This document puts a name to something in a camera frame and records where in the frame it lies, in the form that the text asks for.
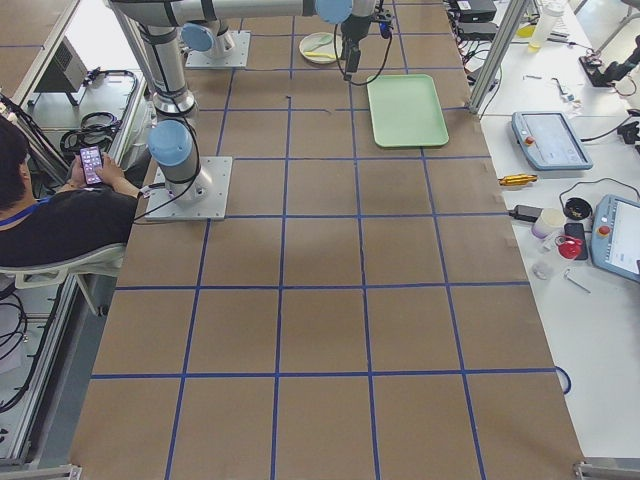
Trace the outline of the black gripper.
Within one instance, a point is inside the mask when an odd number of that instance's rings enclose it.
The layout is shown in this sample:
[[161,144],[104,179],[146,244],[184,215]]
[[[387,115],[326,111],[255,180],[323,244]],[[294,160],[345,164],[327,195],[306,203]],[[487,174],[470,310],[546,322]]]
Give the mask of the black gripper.
[[358,71],[361,57],[360,41],[368,36],[372,19],[372,14],[368,16],[350,15],[341,24],[341,59],[345,61],[345,75],[353,75]]

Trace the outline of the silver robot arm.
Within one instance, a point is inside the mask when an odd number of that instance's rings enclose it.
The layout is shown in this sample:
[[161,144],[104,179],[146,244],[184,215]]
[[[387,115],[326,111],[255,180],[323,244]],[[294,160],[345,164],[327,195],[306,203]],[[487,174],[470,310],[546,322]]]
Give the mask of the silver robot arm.
[[185,79],[181,39],[193,50],[222,59],[235,47],[228,34],[230,19],[318,16],[340,27],[344,77],[349,80],[358,70],[359,43],[382,12],[378,1],[114,1],[112,5],[138,28],[159,116],[148,149],[178,200],[204,186],[188,121],[197,103]]
[[181,27],[181,39],[190,50],[212,59],[227,57],[235,48],[226,20],[185,23]]

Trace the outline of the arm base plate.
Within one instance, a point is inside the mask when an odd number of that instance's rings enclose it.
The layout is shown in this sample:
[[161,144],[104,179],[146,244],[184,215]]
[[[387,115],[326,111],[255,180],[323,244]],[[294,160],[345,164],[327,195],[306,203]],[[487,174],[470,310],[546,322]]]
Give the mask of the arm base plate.
[[154,182],[161,187],[150,192],[145,219],[154,221],[223,220],[231,180],[233,159],[228,156],[201,156],[200,172],[194,183],[165,181],[158,166]]
[[228,30],[213,40],[207,51],[191,49],[185,62],[186,69],[219,70],[245,68],[248,63],[251,32]]

